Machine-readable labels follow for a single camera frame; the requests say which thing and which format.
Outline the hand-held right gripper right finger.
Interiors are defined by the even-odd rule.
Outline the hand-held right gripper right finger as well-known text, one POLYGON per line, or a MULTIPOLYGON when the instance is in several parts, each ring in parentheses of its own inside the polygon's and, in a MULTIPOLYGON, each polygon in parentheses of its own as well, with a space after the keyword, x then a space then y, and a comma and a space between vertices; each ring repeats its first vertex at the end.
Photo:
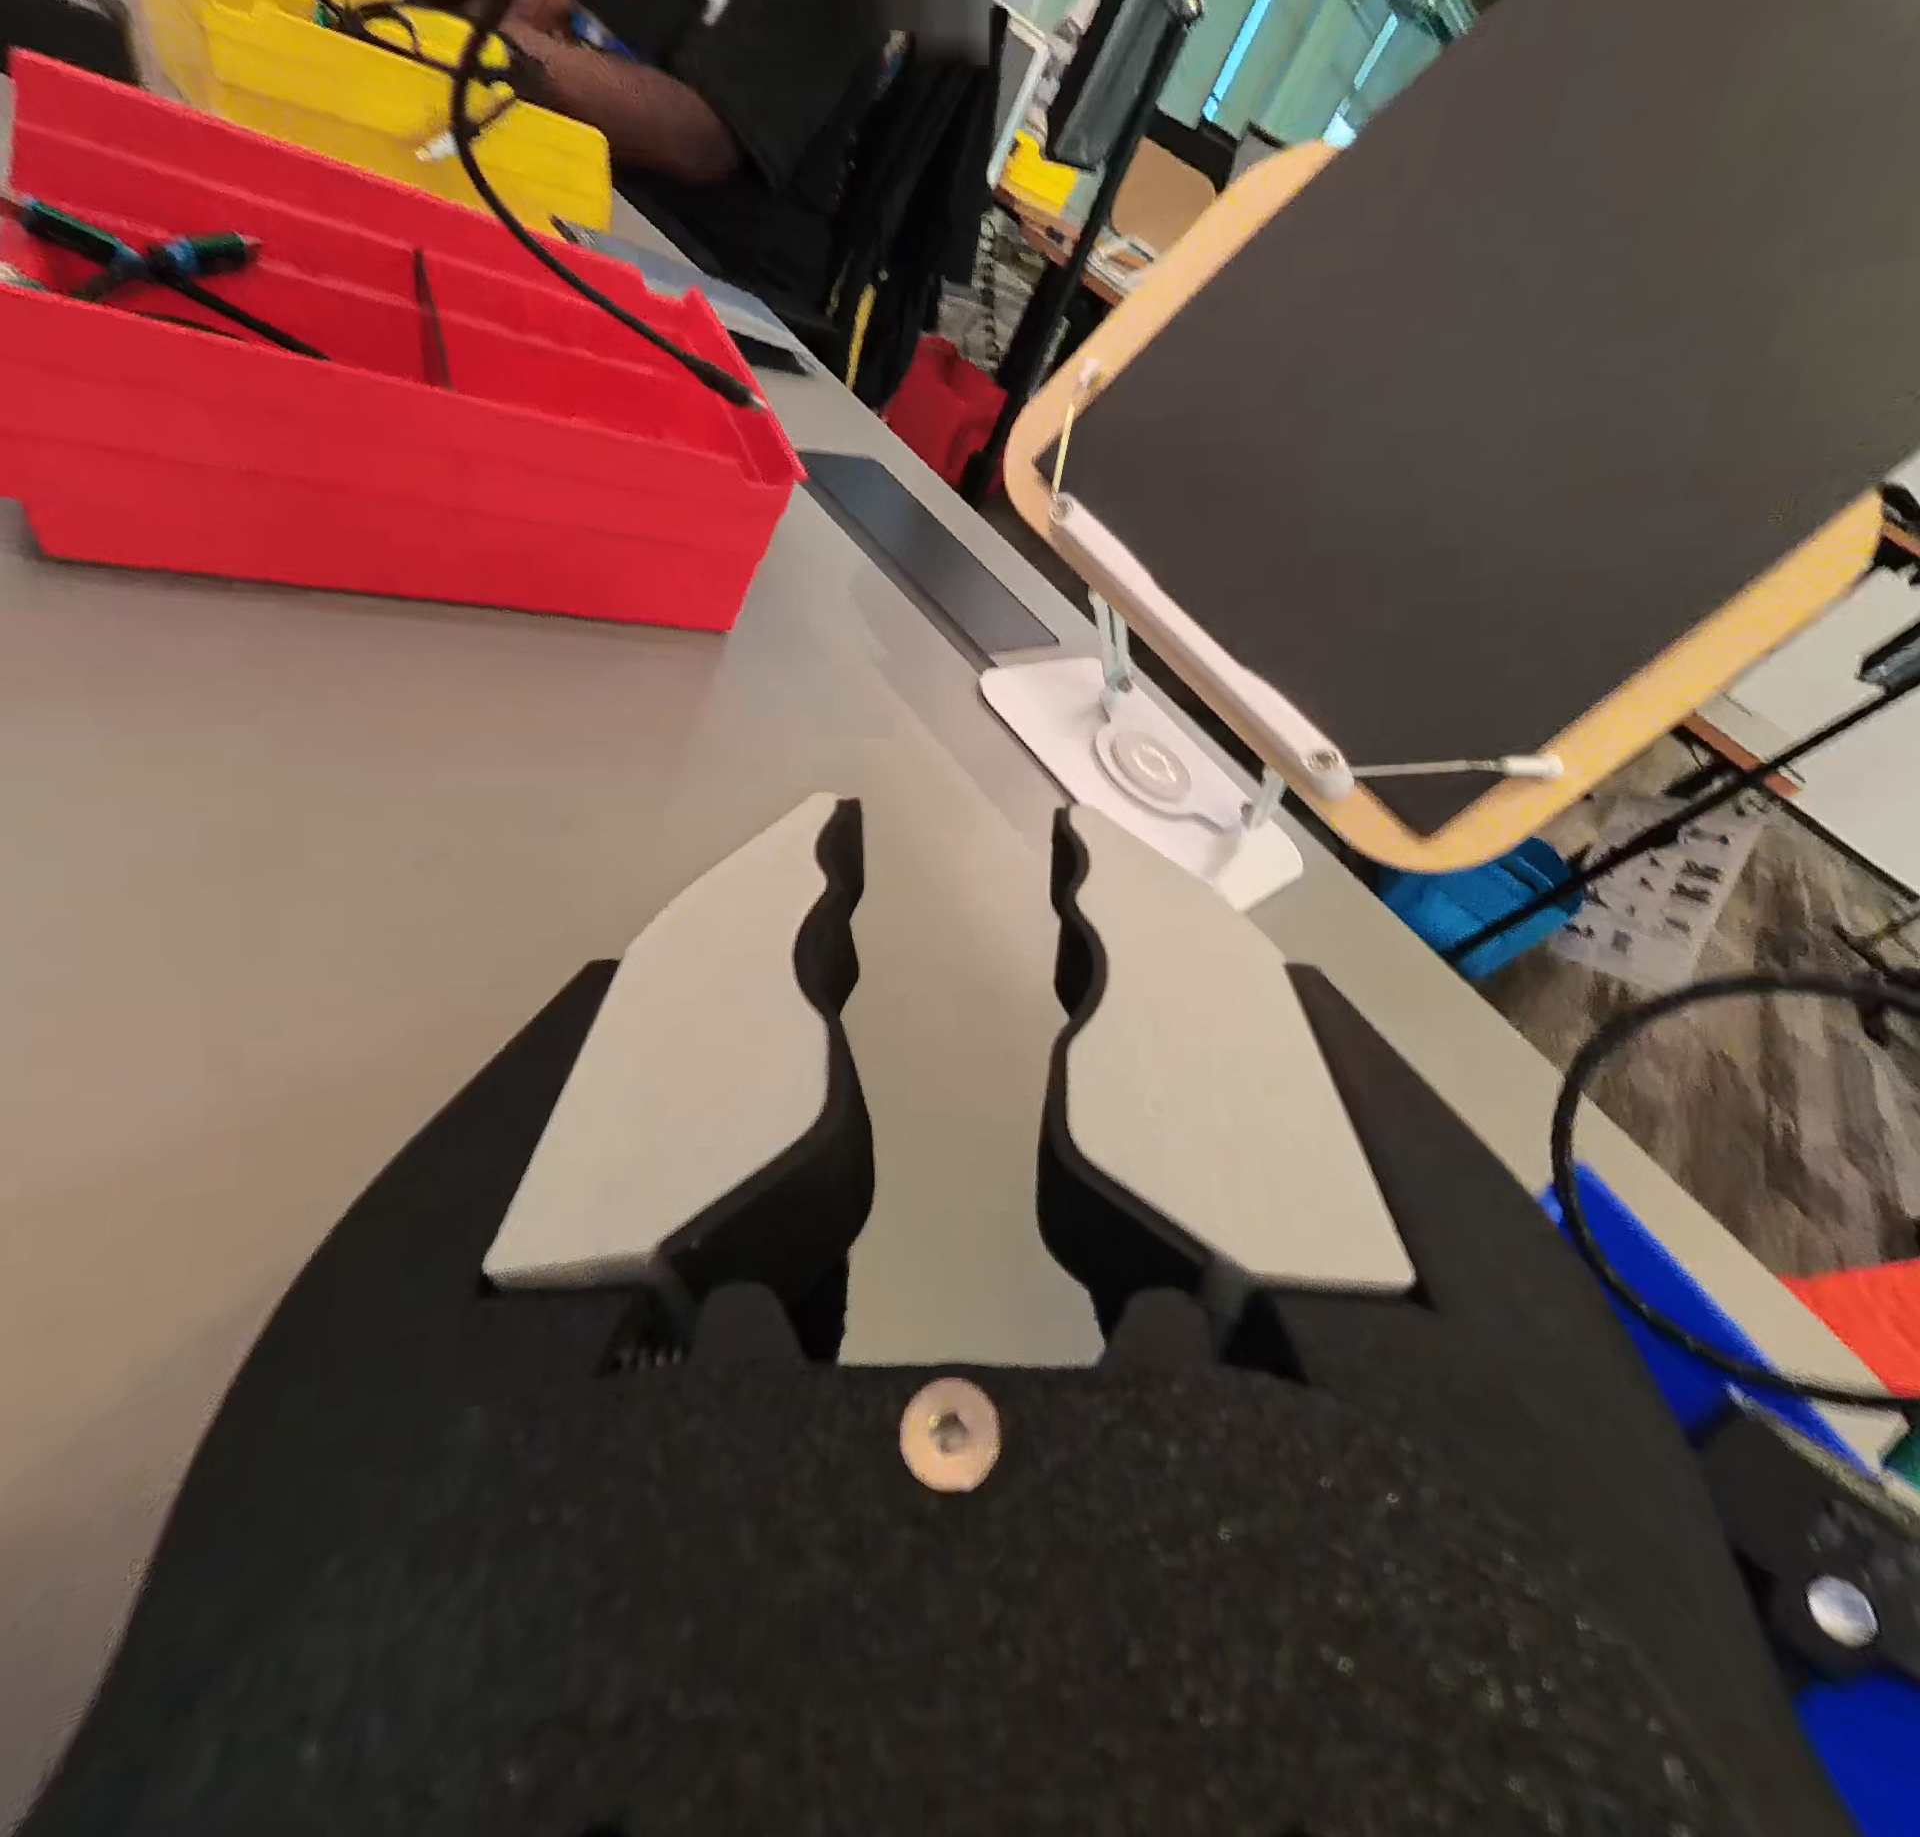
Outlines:
POLYGON ((1043 1242, 1110 1339, 1138 1296, 1215 1347, 1265 1296, 1403 1302, 1419 1273, 1282 949, 1082 804, 1053 824, 1063 1010, 1043 1242))

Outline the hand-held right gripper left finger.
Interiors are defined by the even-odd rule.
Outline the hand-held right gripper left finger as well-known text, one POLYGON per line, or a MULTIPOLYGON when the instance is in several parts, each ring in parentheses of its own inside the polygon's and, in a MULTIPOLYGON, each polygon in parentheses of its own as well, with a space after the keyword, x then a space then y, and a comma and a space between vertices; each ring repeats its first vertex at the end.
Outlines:
POLYGON ((626 947, 489 1248, 500 1293, 633 1293, 684 1340, 768 1290, 839 1359, 874 1131, 846 1010, 866 882, 857 799, 813 795, 626 947))

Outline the red plastic bin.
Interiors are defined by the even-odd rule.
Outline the red plastic bin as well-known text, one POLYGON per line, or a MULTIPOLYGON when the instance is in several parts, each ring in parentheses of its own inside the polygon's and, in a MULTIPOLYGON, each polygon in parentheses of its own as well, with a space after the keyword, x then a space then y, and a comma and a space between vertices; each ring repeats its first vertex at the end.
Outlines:
POLYGON ((804 462, 490 216, 19 51, 12 165, 130 246, 259 243, 224 293, 289 352, 5 219, 3 488, 42 553, 728 630, 804 462))

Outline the black usb hub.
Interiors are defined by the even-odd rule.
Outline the black usb hub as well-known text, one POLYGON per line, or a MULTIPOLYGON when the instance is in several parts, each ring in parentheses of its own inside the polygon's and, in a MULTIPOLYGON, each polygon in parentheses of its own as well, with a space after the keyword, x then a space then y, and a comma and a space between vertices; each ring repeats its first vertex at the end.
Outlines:
POLYGON ((1916 1506, 1756 1409, 1734 1410, 1698 1460, 1779 1648, 1831 1681, 1916 1683, 1916 1506))

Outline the orange floor marker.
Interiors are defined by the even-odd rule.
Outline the orange floor marker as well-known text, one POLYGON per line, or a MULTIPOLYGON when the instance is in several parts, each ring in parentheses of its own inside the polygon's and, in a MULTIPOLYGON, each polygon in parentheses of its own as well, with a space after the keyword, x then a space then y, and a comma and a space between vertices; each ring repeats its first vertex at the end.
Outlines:
POLYGON ((1918 1395, 1916 1256, 1784 1285, 1889 1392, 1918 1395))

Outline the tablet stand with dark board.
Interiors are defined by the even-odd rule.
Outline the tablet stand with dark board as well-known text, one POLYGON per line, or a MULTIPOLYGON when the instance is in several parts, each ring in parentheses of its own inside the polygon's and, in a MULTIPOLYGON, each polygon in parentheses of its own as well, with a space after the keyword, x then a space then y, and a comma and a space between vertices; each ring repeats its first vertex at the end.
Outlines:
POLYGON ((1275 770, 1371 863, 1501 859, 1873 566, 1918 439, 1916 3, 1501 0, 1206 209, 1021 412, 1010 502, 1049 538, 1099 357, 1068 492, 1355 766, 1567 764, 1275 770))

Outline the yellow plastic bin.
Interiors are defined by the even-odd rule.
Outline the yellow plastic bin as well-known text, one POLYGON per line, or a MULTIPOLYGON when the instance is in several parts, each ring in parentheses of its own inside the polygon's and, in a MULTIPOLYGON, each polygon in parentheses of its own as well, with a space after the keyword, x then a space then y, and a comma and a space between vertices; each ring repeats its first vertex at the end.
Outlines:
MULTIPOLYGON (((486 205, 451 125, 464 17, 406 0, 136 1, 150 68, 180 100, 393 184, 486 205)), ((490 42, 468 89, 486 182, 541 234, 607 230, 607 135, 522 98, 510 51, 490 42)))

